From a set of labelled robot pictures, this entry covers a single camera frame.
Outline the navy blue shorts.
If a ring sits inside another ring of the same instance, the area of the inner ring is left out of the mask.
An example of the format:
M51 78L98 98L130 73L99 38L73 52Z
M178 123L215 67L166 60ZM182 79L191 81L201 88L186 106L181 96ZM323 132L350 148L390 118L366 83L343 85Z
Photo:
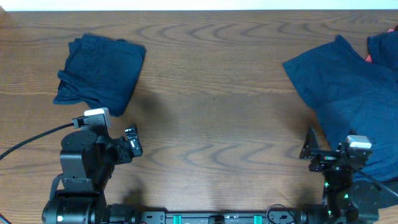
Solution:
M124 114L139 80L146 48L123 39L84 34L68 43L56 105L85 102L91 109L107 108L111 116Z

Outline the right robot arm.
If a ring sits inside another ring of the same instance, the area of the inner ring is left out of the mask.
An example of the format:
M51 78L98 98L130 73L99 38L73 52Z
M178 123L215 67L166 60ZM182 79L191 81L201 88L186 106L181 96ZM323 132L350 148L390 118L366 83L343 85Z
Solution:
M302 210L299 223L369 224L379 220L381 187L374 182L353 180L372 154L366 136L349 135L337 150L322 150L313 128L309 128L300 152L300 159L309 159L310 172L324 178L322 203Z

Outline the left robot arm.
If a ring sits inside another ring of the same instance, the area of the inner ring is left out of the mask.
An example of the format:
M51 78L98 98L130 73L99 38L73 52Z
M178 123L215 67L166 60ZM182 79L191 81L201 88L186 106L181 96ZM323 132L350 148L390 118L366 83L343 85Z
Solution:
M135 208L109 205L104 195L115 167L143 154L137 126L129 126L125 133L113 139L106 126L98 126L82 128L62 139L62 173L52 182L42 212L44 224L140 223Z

